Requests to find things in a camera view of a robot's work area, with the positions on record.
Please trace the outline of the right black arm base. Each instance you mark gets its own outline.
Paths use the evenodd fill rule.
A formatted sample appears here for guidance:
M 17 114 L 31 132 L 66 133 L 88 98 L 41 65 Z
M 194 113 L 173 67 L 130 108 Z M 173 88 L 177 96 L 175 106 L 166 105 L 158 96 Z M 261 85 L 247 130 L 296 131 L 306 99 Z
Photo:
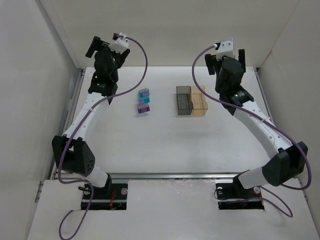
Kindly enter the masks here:
M 244 189 L 233 182 L 217 182 L 214 197 L 219 210 L 264 210 L 261 188 Z

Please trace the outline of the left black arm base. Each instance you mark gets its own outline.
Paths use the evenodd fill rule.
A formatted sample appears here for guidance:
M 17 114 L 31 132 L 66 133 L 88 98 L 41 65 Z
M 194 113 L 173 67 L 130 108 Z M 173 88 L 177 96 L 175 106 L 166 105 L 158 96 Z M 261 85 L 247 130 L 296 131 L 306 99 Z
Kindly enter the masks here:
M 109 192 L 94 187 L 89 210 L 124 211 L 127 209 L 128 182 L 113 182 Z

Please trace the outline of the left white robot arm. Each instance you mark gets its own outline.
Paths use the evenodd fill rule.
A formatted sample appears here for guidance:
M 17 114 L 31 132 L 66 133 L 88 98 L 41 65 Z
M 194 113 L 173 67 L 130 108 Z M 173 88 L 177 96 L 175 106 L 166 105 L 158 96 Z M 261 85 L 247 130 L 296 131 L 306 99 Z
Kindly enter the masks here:
M 112 179 L 96 164 L 87 140 L 99 117 L 111 104 L 118 89 L 118 70 L 130 53 L 129 41 L 123 33 L 113 35 L 113 43 L 95 36 L 86 53 L 94 57 L 94 73 L 86 100 L 70 127 L 52 140 L 52 149 L 58 172 L 80 175 L 98 190 L 110 193 Z

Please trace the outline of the teal frog lego tile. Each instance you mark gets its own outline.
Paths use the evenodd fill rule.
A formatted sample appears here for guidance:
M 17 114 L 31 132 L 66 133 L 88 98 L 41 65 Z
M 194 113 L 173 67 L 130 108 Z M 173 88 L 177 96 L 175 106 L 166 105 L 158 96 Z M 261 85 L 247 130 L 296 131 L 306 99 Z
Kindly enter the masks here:
M 139 96 L 140 98 L 142 98 L 142 97 L 148 97 L 149 95 L 150 95 L 150 90 L 149 90 L 148 88 L 140 89 L 140 90 L 138 91 L 138 96 Z

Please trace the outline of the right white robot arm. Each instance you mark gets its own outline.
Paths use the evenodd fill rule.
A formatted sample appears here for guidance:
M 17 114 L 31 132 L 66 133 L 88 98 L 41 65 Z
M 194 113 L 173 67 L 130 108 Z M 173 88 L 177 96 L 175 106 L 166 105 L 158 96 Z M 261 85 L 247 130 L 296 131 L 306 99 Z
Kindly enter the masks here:
M 253 96 L 242 87 L 241 82 L 246 72 L 245 51 L 239 50 L 235 59 L 225 53 L 206 54 L 204 59 L 208 73 L 216 76 L 216 101 L 237 120 L 239 120 L 262 145 L 269 161 L 258 168 L 247 170 L 233 179 L 234 190 L 252 189 L 264 185 L 283 186 L 304 170 L 307 182 L 301 187 L 311 185 L 311 166 L 307 159 L 308 147 L 294 141 L 288 134 L 276 127 L 261 111 Z

